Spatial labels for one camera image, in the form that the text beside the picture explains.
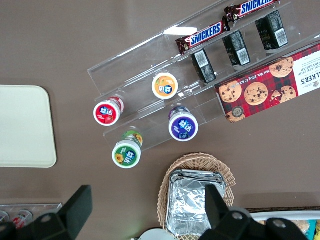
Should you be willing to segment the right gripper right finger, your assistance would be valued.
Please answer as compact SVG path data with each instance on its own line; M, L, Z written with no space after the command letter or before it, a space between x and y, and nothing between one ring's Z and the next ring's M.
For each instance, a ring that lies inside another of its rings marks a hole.
M240 207L229 208L214 185L205 186L205 211L211 228L201 240L305 240L290 220L269 218L265 225Z

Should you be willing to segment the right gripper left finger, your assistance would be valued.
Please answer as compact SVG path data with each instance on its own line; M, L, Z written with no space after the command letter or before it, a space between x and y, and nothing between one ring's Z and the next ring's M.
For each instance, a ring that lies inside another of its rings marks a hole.
M75 240L93 212L92 186L82 185L57 213L46 213L17 229L0 224L2 240Z

